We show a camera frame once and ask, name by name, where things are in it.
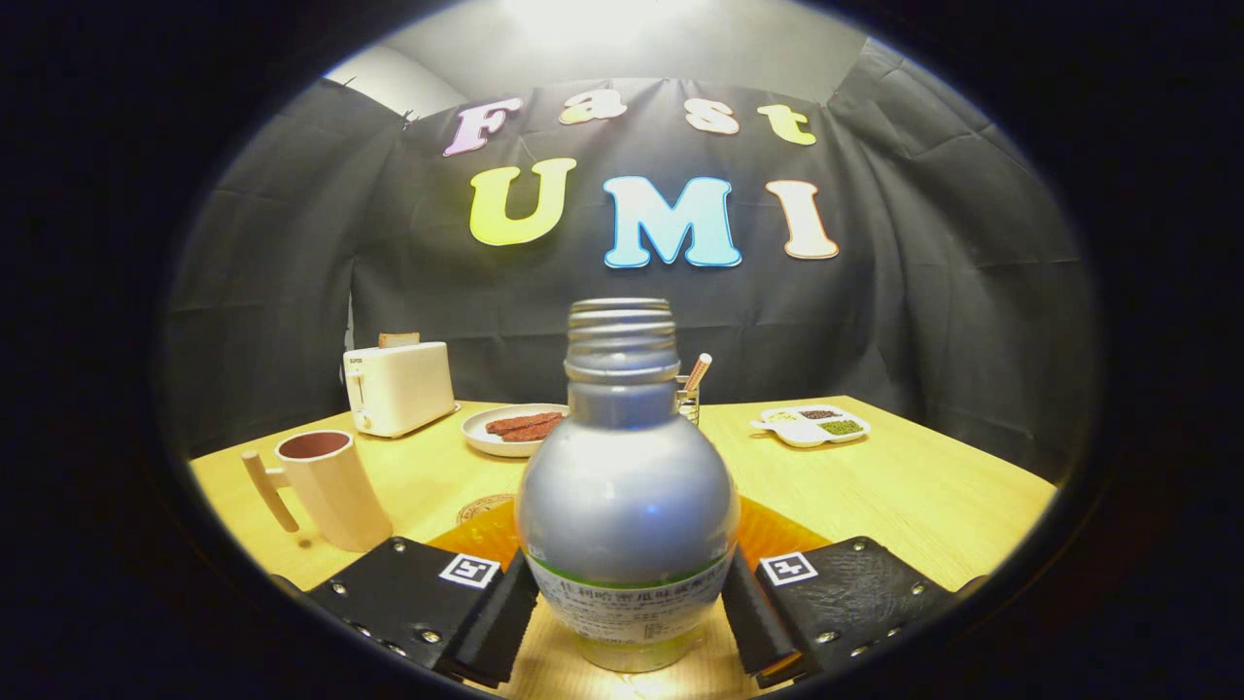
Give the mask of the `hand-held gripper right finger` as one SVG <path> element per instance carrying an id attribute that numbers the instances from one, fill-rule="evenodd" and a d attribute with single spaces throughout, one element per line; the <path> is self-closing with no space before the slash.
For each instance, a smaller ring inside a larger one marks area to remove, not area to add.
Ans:
<path id="1" fill-rule="evenodd" d="M 978 576 L 947 589 L 870 537 L 831 542 L 741 499 L 722 603 L 743 671 L 759 688 L 773 688 L 838 678 L 906 642 L 985 582 Z"/>

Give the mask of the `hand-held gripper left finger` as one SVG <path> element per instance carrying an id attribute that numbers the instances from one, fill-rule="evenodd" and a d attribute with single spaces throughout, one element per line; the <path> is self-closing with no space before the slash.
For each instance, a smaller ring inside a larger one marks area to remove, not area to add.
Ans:
<path id="1" fill-rule="evenodd" d="M 428 543 L 391 536 L 301 598 L 398 663 L 501 688 L 537 601 L 514 506 L 485 505 Z"/>

